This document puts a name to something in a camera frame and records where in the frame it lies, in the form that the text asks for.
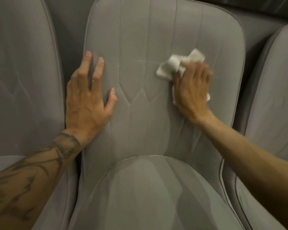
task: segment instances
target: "white cloth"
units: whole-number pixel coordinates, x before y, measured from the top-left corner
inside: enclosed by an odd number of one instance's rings
[[[181,55],[172,55],[168,61],[163,62],[160,64],[158,70],[157,70],[157,76],[167,79],[169,81],[173,80],[173,72],[179,71],[180,77],[183,76],[183,73],[185,71],[184,67],[179,66],[182,61],[204,61],[205,56],[197,49],[194,49],[190,55],[188,56],[181,56]],[[175,104],[174,99],[174,86],[172,88],[173,90],[173,103]],[[210,100],[210,95],[207,95],[207,101]]]

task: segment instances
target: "tattoo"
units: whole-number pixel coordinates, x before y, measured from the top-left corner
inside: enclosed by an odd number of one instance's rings
[[[34,161],[35,156],[44,152],[55,151],[56,155],[52,159],[48,160],[37,160]],[[8,196],[8,192],[11,192],[12,187],[9,187],[8,190],[5,190],[2,185],[8,185],[8,183],[18,175],[23,169],[30,168],[35,170],[35,174],[28,175],[26,178],[26,185],[23,190],[13,196],[10,202],[8,202],[3,208],[0,208],[0,216],[8,214],[14,216],[22,221],[27,221],[31,218],[30,213],[36,208],[36,206],[31,208],[21,208],[17,206],[17,202],[23,196],[31,191],[32,185],[36,179],[36,176],[39,171],[43,171],[48,177],[50,172],[48,171],[46,164],[50,162],[56,162],[58,165],[55,181],[57,180],[58,175],[61,172],[64,160],[70,158],[73,154],[79,153],[80,143],[72,135],[61,133],[54,141],[46,145],[44,148],[40,149],[33,156],[24,158],[17,163],[11,165],[5,169],[2,173],[4,175],[0,176],[0,204],[2,204],[5,198]]]

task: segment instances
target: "person's right hand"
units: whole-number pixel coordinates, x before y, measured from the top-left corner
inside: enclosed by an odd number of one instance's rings
[[[90,90],[88,73],[91,62],[92,54],[87,51],[80,67],[67,84],[66,130],[63,132],[76,137],[82,148],[87,146],[110,120],[117,102],[115,88],[112,88],[108,103],[104,106],[101,93],[101,78],[104,72],[102,57],[99,58],[95,68]]]
[[[182,78],[174,75],[175,101],[180,112],[195,125],[199,125],[211,112],[206,108],[212,73],[203,62],[182,62]]]

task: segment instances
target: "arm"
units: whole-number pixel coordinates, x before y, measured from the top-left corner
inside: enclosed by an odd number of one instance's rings
[[[110,119],[117,97],[109,94],[104,107],[101,58],[93,74],[91,91],[88,52],[67,84],[66,130],[51,143],[0,172],[0,229],[31,229],[73,159]]]
[[[175,76],[179,110],[214,144],[250,193],[288,229],[288,163],[255,146],[206,109],[211,73],[204,63],[185,63]]]

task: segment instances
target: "car seat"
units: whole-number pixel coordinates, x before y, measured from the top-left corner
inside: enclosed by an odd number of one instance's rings
[[[220,154],[155,75],[171,54],[193,48],[214,70],[209,107],[231,125],[245,57],[231,14],[191,0],[95,1],[84,49],[91,72],[105,59],[104,101],[115,87],[119,102],[82,154],[69,229],[242,229],[226,203]]]
[[[266,44],[237,108],[234,127],[253,143],[288,161],[288,25]],[[225,163],[228,195],[246,229],[285,229]]]
[[[0,0],[0,171],[64,129],[65,85],[43,0]],[[62,176],[34,230],[67,229],[76,203],[75,163]]]

